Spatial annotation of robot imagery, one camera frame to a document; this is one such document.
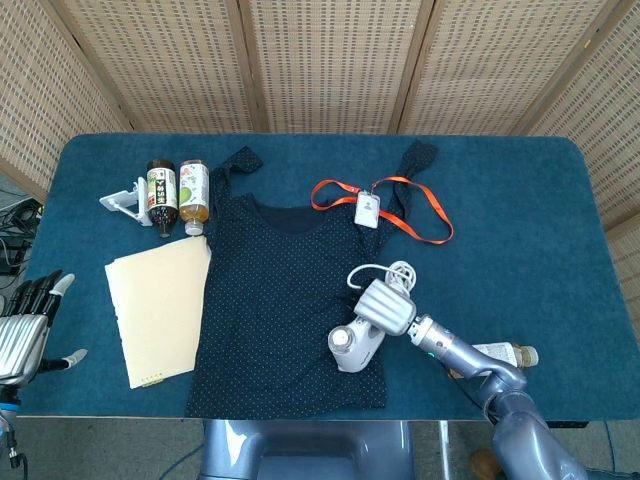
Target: blue tablecloth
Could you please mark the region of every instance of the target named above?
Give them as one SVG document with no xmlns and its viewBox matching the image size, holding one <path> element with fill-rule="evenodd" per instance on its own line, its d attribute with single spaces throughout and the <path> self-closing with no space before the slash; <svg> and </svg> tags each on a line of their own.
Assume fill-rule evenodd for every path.
<svg viewBox="0 0 640 480">
<path fill-rule="evenodd" d="M 528 391 L 549 420 L 639 417 L 639 351 L 584 160 L 569 140 L 260 134 L 95 134 L 69 142 L 28 278 L 56 268 L 76 274 L 46 353 L 56 357 L 84 347 L 89 355 L 78 368 L 38 376 L 22 393 L 25 413 L 151 417 L 184 412 L 190 374 L 129 389 L 104 273 L 104 265 L 117 257 L 165 243 L 155 229 L 98 203 L 99 197 L 130 189 L 145 175 L 149 160 L 179 164 L 201 158 L 213 167 L 248 145 L 265 164 L 237 177 L 234 193 L 254 192 L 262 203 L 276 206 L 308 205 L 321 179 L 368 186 L 393 173 L 416 138 L 439 149 L 417 180 L 433 189 L 456 226 L 453 241 L 441 247 L 398 231 L 385 248 L 384 263 L 403 259 L 416 268 L 412 298 L 419 311 L 471 343 L 535 346 L 540 365 L 526 372 Z M 425 236 L 446 233 L 417 193 L 410 223 Z M 183 236 L 178 225 L 169 240 Z M 379 354 L 389 388 L 387 407 L 323 418 L 480 417 L 439 364 L 407 337 L 387 338 Z"/>
</svg>

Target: lanyard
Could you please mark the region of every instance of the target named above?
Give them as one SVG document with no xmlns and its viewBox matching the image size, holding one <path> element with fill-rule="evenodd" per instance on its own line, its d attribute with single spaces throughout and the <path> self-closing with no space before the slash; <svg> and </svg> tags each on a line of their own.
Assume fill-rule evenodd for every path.
<svg viewBox="0 0 640 480">
<path fill-rule="evenodd" d="M 371 193 L 373 193 L 375 188 L 378 185 L 380 185 L 382 182 L 399 182 L 407 185 L 413 185 L 414 187 L 418 187 L 420 190 L 422 190 L 422 193 L 424 193 L 425 196 L 427 197 L 429 204 L 435 210 L 438 217 L 440 217 L 440 220 L 446 223 L 447 226 L 449 227 L 449 236 L 443 240 L 429 240 L 429 239 L 423 238 L 411 227 L 411 225 L 409 225 L 407 222 L 402 220 L 400 217 L 398 217 L 397 215 L 394 215 L 393 213 L 389 213 L 381 209 L 380 216 L 382 218 L 384 218 L 388 222 L 391 222 L 393 225 L 395 225 L 400 230 L 410 235 L 415 240 L 418 240 L 419 242 L 431 243 L 432 245 L 442 245 L 444 243 L 447 243 L 449 240 L 453 238 L 453 234 L 454 234 L 453 224 L 451 223 L 451 220 L 449 220 L 449 217 L 447 217 L 447 214 L 442 208 L 442 205 L 440 205 L 440 202 L 438 201 L 438 199 L 436 198 L 436 196 L 433 194 L 431 190 L 429 190 L 424 185 L 412 182 L 408 178 L 393 176 L 393 177 L 385 177 L 381 180 L 374 182 L 373 185 L 371 185 Z M 346 192 L 353 194 L 353 196 L 339 198 L 338 200 L 331 203 L 330 205 L 323 206 L 315 203 L 314 199 L 317 193 L 320 190 L 322 190 L 324 187 L 332 183 L 336 184 L 338 187 L 345 190 Z M 338 180 L 334 180 L 332 178 L 327 180 L 322 180 L 318 182 L 318 184 L 315 187 L 313 187 L 313 190 L 311 191 L 311 206 L 314 208 L 314 210 L 324 211 L 324 210 L 329 210 L 330 208 L 333 208 L 333 207 L 337 207 L 338 205 L 344 205 L 344 204 L 350 204 L 350 203 L 355 204 L 357 202 L 356 196 L 360 191 L 362 191 L 360 187 L 354 187 L 353 185 L 339 182 Z"/>
</svg>

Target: plastic bottle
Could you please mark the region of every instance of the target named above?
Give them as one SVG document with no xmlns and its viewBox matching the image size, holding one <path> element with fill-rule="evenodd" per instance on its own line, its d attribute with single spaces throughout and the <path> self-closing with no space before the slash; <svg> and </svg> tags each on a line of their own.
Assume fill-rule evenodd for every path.
<svg viewBox="0 0 640 480">
<path fill-rule="evenodd" d="M 169 160 L 152 160 L 147 164 L 147 209 L 151 221 L 166 238 L 178 219 L 176 172 Z"/>
<path fill-rule="evenodd" d="M 209 170 L 202 160 L 180 165 L 180 218 L 187 235 L 202 235 L 209 218 Z"/>
<path fill-rule="evenodd" d="M 473 345 L 473 348 L 485 355 L 505 361 L 518 368 L 535 367 L 540 360 L 538 351 L 534 347 L 521 346 L 517 343 L 482 343 Z M 462 375 L 455 370 L 449 370 L 449 374 L 453 378 L 462 378 Z M 489 375 L 489 372 L 485 372 L 482 375 Z"/>
</svg>

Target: dark bottle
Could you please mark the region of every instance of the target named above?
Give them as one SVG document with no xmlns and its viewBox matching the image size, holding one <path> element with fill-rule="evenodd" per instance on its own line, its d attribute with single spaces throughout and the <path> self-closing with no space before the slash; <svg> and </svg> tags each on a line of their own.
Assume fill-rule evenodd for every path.
<svg viewBox="0 0 640 480">
<path fill-rule="evenodd" d="M 147 210 L 149 218 L 166 238 L 178 219 L 176 172 L 169 160 L 147 163 Z"/>
</svg>

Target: floor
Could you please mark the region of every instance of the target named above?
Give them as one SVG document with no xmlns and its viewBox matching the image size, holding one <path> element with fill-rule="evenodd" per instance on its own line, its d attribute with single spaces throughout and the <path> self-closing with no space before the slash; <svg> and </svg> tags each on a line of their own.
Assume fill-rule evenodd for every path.
<svg viewBox="0 0 640 480">
<path fill-rule="evenodd" d="M 22 198 L 23 192 L 0 175 L 0 209 Z M 9 296 L 14 285 L 0 293 Z M 617 471 L 640 471 L 640 420 L 609 422 Z M 412 425 L 418 480 L 441 479 L 437 422 Z M 612 469 L 612 452 L 603 422 L 584 429 L 554 430 L 568 450 L 588 467 Z M 451 474 L 456 480 L 472 479 L 469 455 L 490 445 L 491 426 L 477 422 L 450 423 Z M 32 480 L 74 478 L 111 480 L 159 479 L 163 472 L 203 440 L 199 420 L 19 418 L 19 451 L 29 459 Z M 195 479 L 201 452 L 176 467 L 167 480 Z M 22 478 L 0 459 L 0 479 Z"/>
</svg>

